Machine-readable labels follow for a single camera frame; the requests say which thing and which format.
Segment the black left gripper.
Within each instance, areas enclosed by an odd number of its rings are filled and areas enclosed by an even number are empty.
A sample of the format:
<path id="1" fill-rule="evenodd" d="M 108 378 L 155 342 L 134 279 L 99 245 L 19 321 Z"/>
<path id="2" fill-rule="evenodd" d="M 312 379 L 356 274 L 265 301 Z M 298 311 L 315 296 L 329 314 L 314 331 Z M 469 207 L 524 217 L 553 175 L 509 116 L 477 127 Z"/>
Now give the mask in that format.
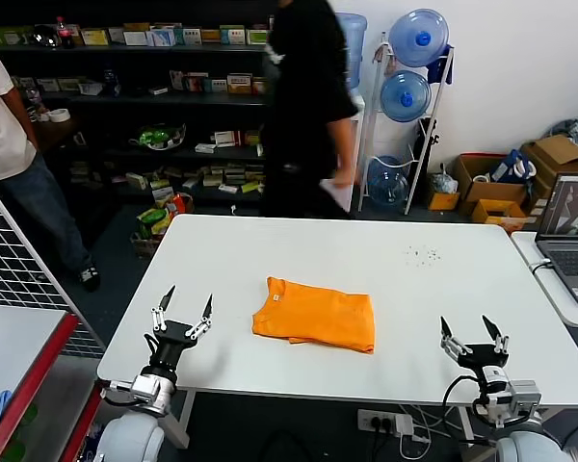
<path id="1" fill-rule="evenodd" d="M 204 335 L 212 323 L 213 295 L 208 297 L 201 318 L 193 327 L 178 321 L 166 321 L 165 313 L 169 307 L 175 286 L 163 295 L 159 304 L 151 308 L 152 324 L 157 346 L 151 352 L 146 365 L 146 373 L 167 380 L 176 380 L 176 369 L 182 352 L 197 345 L 197 339 Z"/>

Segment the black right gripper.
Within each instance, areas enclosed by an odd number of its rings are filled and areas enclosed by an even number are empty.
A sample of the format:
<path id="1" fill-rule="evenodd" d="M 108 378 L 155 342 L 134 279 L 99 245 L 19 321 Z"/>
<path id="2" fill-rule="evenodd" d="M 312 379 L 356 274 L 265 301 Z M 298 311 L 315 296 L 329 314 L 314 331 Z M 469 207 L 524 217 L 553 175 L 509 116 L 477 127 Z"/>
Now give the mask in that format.
<path id="1" fill-rule="evenodd" d="M 460 367 L 475 373 L 478 380 L 486 379 L 484 367 L 503 368 L 509 359 L 509 337 L 504 336 L 499 327 L 486 315 L 482 315 L 482 320 L 494 345 L 473 344 L 466 346 L 453 335 L 447 321 L 440 317 L 441 348 L 449 357 L 457 360 Z"/>

